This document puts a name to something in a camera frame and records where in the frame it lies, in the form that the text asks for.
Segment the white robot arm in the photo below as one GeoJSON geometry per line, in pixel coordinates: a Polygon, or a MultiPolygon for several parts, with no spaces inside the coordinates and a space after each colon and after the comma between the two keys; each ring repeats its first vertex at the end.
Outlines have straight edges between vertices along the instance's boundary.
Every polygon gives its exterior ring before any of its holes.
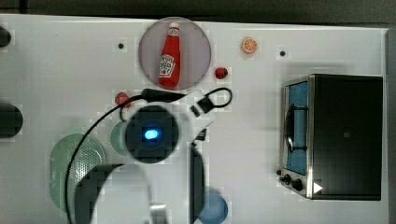
{"type": "Polygon", "coordinates": [[[144,89],[120,128],[126,164],[100,164],[64,203],[70,224],[195,224],[205,206],[204,140],[219,105],[213,92],[144,89]]]}

